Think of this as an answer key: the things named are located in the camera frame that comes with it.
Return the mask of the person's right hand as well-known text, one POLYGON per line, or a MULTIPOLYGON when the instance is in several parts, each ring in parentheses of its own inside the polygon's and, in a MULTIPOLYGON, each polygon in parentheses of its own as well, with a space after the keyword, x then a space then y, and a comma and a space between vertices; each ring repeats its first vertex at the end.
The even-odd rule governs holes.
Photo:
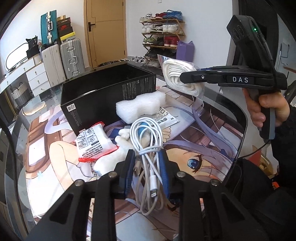
POLYGON ((273 108, 275 110, 275 126, 280 126, 288 119, 290 115, 290 105, 281 93, 264 94, 259 97, 258 101, 254 101, 250 97, 247 89, 243 88, 242 91, 245 97, 247 110, 256 127, 262 128, 266 121, 266 116, 261 111, 262 108, 273 108))

